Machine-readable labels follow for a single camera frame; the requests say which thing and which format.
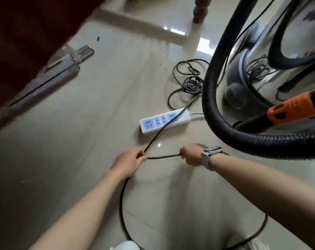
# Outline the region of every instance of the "white cable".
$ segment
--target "white cable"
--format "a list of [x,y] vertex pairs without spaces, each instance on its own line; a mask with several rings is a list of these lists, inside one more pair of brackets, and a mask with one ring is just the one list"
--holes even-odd
[[204,115],[203,112],[189,112],[190,115]]

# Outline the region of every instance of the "forearm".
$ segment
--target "forearm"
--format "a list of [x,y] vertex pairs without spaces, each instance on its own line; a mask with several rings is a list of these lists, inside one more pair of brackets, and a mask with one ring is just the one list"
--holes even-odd
[[315,249],[315,189],[275,169],[224,154],[210,166],[245,198]]
[[121,180],[118,174],[111,171],[107,173],[95,188],[68,210],[30,249],[87,250]]

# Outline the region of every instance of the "person's left arm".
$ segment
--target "person's left arm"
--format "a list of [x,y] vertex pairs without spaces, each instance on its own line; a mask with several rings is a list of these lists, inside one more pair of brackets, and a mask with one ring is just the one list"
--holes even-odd
[[141,148],[121,153],[101,181],[48,229],[30,250],[87,250],[118,184],[132,176],[146,159]]

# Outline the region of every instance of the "smartwatch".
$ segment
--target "smartwatch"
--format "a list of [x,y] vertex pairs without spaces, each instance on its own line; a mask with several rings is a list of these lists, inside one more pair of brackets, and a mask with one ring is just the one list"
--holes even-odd
[[206,148],[202,153],[201,153],[201,161],[202,164],[205,168],[207,168],[210,171],[213,171],[210,166],[209,166],[209,158],[217,153],[224,153],[222,151],[222,148],[219,146],[214,146],[214,147],[208,147]]

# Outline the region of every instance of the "watch face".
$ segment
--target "watch face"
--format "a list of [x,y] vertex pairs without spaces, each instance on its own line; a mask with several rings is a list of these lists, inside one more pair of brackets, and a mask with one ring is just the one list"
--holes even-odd
[[218,150],[218,149],[221,149],[221,147],[219,147],[219,146],[209,147],[209,148],[206,148],[205,151],[211,152],[211,151]]

